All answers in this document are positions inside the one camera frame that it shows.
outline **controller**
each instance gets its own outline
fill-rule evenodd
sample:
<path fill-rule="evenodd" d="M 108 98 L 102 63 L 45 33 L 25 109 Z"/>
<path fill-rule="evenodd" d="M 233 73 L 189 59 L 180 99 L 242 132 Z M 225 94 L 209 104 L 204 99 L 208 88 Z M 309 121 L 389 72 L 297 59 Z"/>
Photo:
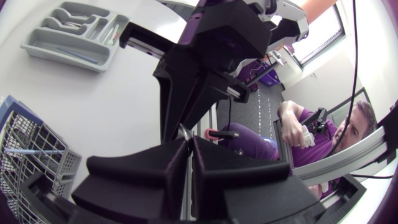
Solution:
<path fill-rule="evenodd" d="M 315 146 L 315 137 L 312 133 L 308 132 L 306 125 L 303 125 L 303 135 L 305 147 Z"/>

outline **grey plastic cutlery tray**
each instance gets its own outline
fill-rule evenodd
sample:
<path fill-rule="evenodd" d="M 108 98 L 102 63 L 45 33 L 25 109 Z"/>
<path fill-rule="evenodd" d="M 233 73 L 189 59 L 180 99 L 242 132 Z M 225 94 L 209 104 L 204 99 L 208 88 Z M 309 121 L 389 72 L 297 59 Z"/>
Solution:
<path fill-rule="evenodd" d="M 33 29 L 21 48 L 31 56 L 105 72 L 128 22 L 128 17 L 106 9 L 63 2 Z"/>

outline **white table surface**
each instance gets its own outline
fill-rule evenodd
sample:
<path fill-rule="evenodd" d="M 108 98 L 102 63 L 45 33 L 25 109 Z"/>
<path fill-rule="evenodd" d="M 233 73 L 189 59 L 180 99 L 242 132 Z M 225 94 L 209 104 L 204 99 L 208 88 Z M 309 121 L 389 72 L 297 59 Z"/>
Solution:
<path fill-rule="evenodd" d="M 186 22 L 155 0 L 85 0 L 177 42 Z M 160 144 L 159 84 L 154 57 L 118 49 L 106 73 L 30 57 L 19 45 L 61 1 L 8 0 L 0 12 L 0 96 L 12 95 L 82 156 L 75 189 L 90 156 L 125 156 Z"/>
<path fill-rule="evenodd" d="M 194 8 L 197 6 L 199 0 L 158 0 L 158 2 Z"/>

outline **dark hair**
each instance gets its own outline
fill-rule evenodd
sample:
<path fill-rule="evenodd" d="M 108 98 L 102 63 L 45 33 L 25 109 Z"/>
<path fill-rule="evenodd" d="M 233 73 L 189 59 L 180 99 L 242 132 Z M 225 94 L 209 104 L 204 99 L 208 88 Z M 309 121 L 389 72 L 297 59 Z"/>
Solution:
<path fill-rule="evenodd" d="M 355 102 L 355 106 L 362 111 L 362 113 L 365 115 L 365 118 L 368 121 L 368 128 L 366 128 L 366 131 L 362 137 L 362 139 L 364 139 L 370 134 L 372 134 L 374 130 L 376 130 L 377 128 L 376 115 L 374 115 L 372 105 L 366 101 L 358 100 L 357 102 Z"/>

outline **white wall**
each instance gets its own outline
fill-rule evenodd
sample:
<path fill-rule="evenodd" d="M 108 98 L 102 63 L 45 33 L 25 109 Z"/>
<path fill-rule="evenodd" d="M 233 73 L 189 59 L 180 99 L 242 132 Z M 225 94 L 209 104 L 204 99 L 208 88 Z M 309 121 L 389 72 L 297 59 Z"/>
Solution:
<path fill-rule="evenodd" d="M 327 63 L 283 91 L 282 96 L 311 111 L 319 107 L 331 110 L 351 96 L 353 74 L 353 64 L 347 53 L 340 50 Z M 356 90 L 362 87 L 358 79 Z"/>
<path fill-rule="evenodd" d="M 352 0 L 339 0 L 337 6 L 346 31 L 346 38 L 310 62 L 303 71 L 299 69 L 294 61 L 290 62 L 287 59 L 286 66 L 288 67 L 283 69 L 278 68 L 277 70 L 286 91 L 298 85 L 300 80 L 314 71 L 324 66 L 331 66 L 330 63 L 328 65 L 325 64 L 337 57 L 342 50 L 348 56 L 344 60 L 349 60 L 354 65 Z M 398 99 L 397 34 L 381 0 L 356 1 L 356 10 L 359 45 L 358 76 L 369 95 L 376 118 L 380 121 L 388 114 L 389 108 Z M 340 66 L 338 60 L 334 61 L 336 67 Z M 337 75 L 349 75 L 353 77 L 353 73 Z M 330 83 L 330 85 L 338 86 L 339 83 Z M 293 88 L 298 94 L 300 88 Z M 301 88 L 310 88 L 310 86 L 302 86 Z"/>
<path fill-rule="evenodd" d="M 351 0 L 343 0 L 353 29 Z M 398 40 L 381 0 L 356 1 L 358 27 L 358 75 L 378 121 L 398 99 Z"/>

